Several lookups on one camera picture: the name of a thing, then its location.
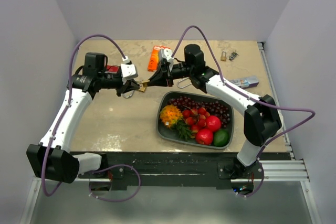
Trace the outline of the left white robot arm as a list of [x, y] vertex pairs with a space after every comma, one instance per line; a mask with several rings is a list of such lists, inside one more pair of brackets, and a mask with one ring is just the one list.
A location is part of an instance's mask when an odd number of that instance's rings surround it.
[[38, 144], [29, 145], [26, 154], [36, 177], [72, 183], [83, 173], [97, 178], [108, 174], [109, 165], [101, 154], [71, 155], [71, 141], [79, 122], [101, 89], [115, 89], [117, 96], [139, 89], [136, 66], [128, 58], [115, 67], [107, 65], [108, 57], [87, 53], [83, 66], [71, 77], [64, 101], [50, 129]]

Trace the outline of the brass padlock with key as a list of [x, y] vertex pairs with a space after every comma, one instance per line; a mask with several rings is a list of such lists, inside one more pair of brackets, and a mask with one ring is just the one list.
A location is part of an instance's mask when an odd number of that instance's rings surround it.
[[179, 89], [184, 89], [184, 88], [190, 86], [191, 84], [192, 83], [191, 83], [190, 79], [187, 77], [187, 78], [183, 78], [183, 79], [179, 80], [177, 82], [177, 87]]

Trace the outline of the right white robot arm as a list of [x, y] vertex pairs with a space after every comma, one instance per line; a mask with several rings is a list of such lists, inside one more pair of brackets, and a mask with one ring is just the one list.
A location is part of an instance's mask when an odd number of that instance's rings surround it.
[[230, 168], [239, 178], [250, 175], [261, 148], [282, 127], [274, 99], [269, 95], [259, 97], [224, 79], [206, 65], [204, 53], [196, 44], [185, 46], [180, 63], [174, 62], [171, 49], [161, 49], [158, 59], [149, 87], [171, 87], [175, 79], [189, 78], [195, 88], [223, 100], [244, 117], [246, 140]]

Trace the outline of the black key bunch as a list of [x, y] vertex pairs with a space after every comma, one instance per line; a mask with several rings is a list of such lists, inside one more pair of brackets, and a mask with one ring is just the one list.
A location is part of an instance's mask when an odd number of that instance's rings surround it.
[[232, 53], [229, 56], [229, 61], [233, 61], [238, 55], [239, 54], [238, 54], [238, 52], [236, 50], [232, 51]]

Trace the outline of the small brass padlock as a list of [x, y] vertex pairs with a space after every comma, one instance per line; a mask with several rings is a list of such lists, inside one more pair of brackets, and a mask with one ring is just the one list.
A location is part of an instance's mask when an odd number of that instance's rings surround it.
[[221, 57], [220, 57], [221, 61], [226, 61], [227, 60], [227, 52], [226, 51], [222, 51]]
[[150, 82], [149, 80], [138, 81], [139, 85], [138, 91], [144, 93], [148, 87], [149, 82]]

